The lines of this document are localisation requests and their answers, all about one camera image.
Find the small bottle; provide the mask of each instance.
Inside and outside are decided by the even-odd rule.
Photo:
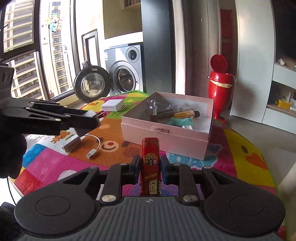
[[[155,100],[152,100],[151,101],[151,105],[150,105],[150,121],[152,122],[158,122],[158,119],[157,119],[157,106],[155,104]]]
[[[189,111],[179,112],[179,113],[174,114],[174,117],[179,118],[179,119],[188,118],[191,116],[194,118],[197,118],[200,116],[200,112],[189,110]]]

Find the colorful play mat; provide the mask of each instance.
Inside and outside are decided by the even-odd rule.
[[[84,137],[70,153],[61,144],[75,134],[73,128],[61,131],[59,136],[45,136],[26,152],[21,174],[13,180],[23,195],[45,187],[85,168],[97,166],[100,170],[109,169],[117,163],[130,163],[133,156],[140,153],[140,145],[125,141],[121,131],[121,116],[145,99],[147,94],[130,91],[117,96],[106,97],[82,107],[83,110],[101,111],[101,105],[109,99],[124,99],[126,108],[119,112],[107,112],[101,126],[89,134],[100,138],[99,152],[91,159],[86,154],[97,148],[98,141]],[[182,163],[193,169],[212,166],[250,184],[277,194],[276,187],[261,152],[248,140],[218,121],[213,121],[210,142],[204,160],[198,160],[161,151],[171,163]],[[177,195],[175,185],[162,185],[162,195]],[[139,184],[125,185],[123,195],[138,196]],[[284,225],[280,229],[285,233]]]

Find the white cabinet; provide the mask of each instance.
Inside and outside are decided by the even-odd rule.
[[[236,0],[236,5],[238,73],[231,115],[262,123],[274,68],[272,6],[270,0]]]

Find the perfume bottle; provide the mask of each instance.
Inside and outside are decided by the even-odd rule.
[[[151,100],[151,103],[150,103],[150,121],[152,122],[158,122],[157,121],[157,106],[156,106],[156,103],[155,103],[155,100]]]

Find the white cable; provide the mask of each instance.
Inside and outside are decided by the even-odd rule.
[[[94,136],[94,135],[89,135],[89,134],[86,134],[86,135],[84,135],[84,136],[88,136],[88,137],[94,137],[94,138],[96,138],[96,139],[99,141],[99,146],[98,146],[97,149],[96,149],[96,150],[98,150],[98,148],[99,148],[100,145],[101,145],[101,141],[100,141],[100,139],[99,139],[98,137]]]

